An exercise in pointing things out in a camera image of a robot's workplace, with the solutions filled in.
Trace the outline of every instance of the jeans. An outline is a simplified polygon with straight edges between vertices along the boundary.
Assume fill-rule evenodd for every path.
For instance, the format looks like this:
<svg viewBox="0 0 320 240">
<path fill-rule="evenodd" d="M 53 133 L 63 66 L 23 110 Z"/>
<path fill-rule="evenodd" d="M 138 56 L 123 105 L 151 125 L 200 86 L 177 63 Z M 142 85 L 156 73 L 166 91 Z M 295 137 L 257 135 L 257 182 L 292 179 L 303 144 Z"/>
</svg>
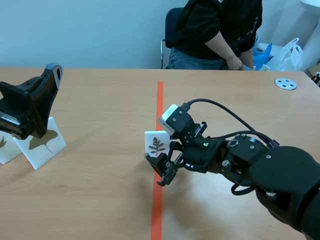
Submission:
<svg viewBox="0 0 320 240">
<path fill-rule="evenodd" d="M 189 56 L 175 48 L 172 48 L 169 57 L 169 69 L 192 70 L 228 70 L 226 60 L 208 60 Z"/>
</svg>

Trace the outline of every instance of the black chair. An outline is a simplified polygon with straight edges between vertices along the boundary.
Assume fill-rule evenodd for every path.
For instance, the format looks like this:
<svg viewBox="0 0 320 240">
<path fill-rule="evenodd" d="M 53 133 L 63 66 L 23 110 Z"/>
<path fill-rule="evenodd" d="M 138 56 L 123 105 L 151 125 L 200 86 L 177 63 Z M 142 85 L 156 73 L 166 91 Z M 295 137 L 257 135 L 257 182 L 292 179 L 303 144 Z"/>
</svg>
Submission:
<svg viewBox="0 0 320 240">
<path fill-rule="evenodd" d="M 165 42 L 165 46 L 168 49 L 172 49 L 172 45 L 170 43 L 170 37 L 175 32 L 178 18 L 183 10 L 183 7 L 172 8 L 165 17 L 165 30 L 164 30 L 164 39 L 161 41 L 161 69 L 164 67 L 164 54 L 162 43 Z"/>
</svg>

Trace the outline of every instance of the white wall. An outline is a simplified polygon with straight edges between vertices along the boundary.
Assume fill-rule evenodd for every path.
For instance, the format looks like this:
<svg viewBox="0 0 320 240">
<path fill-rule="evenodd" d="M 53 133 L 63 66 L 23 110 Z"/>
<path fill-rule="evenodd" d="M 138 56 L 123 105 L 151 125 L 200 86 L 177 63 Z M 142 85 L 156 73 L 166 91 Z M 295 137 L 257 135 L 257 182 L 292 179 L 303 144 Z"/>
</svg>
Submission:
<svg viewBox="0 0 320 240">
<path fill-rule="evenodd" d="M 306 43 L 316 18 L 305 13 L 299 1 L 263 0 L 260 41 L 284 45 L 300 37 L 300 44 Z M 66 68 L 159 68 L 166 14 L 186 2 L 2 1 L 0 66 L 58 62 Z"/>
<path fill-rule="evenodd" d="M 263 20 L 258 30 L 259 42 L 284 46 L 300 38 L 303 48 L 313 33 L 318 17 L 305 11 L 300 0 L 262 0 Z"/>
</svg>

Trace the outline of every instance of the person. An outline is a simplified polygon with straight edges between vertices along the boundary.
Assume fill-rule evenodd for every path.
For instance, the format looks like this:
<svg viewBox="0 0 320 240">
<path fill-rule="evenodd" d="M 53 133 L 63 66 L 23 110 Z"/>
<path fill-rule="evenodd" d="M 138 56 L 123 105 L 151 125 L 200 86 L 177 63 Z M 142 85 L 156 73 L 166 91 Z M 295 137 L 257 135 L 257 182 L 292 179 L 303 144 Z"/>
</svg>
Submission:
<svg viewBox="0 0 320 240">
<path fill-rule="evenodd" d="M 262 0 L 189 0 L 170 38 L 169 69 L 253 68 Z"/>
</svg>

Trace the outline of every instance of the leaf picture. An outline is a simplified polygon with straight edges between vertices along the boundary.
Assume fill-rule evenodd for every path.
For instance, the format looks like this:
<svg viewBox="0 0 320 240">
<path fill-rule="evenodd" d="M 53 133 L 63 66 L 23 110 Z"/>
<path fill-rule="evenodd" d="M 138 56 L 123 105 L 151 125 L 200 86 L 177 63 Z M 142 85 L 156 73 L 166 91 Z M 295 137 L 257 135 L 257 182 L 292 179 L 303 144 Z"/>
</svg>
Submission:
<svg viewBox="0 0 320 240">
<path fill-rule="evenodd" d="M 0 148 L 3 148 L 6 145 L 7 141 L 5 141 L 5 137 L 2 137 L 2 140 L 0 142 Z"/>
<path fill-rule="evenodd" d="M 35 149 L 41 145 L 45 145 L 46 149 L 49 150 L 50 153 L 52 153 L 52 151 L 50 151 L 50 149 L 47 147 L 47 143 L 58 137 L 58 133 L 54 130 L 47 130 L 46 131 L 46 134 L 42 137 L 42 138 L 36 138 L 36 137 L 33 137 L 30 141 L 30 144 L 29 144 L 29 150 L 32 150 L 32 149 Z"/>
<path fill-rule="evenodd" d="M 149 148 L 154 151 L 151 151 L 150 152 L 151 154 L 156 154 L 156 156 L 158 156 L 159 152 L 166 150 L 164 147 L 162 147 L 164 145 L 164 143 L 162 143 L 160 140 L 158 140 L 158 138 L 154 137 L 152 141 L 153 141 L 153 143 L 152 143 L 153 146 L 149 146 Z"/>
</svg>

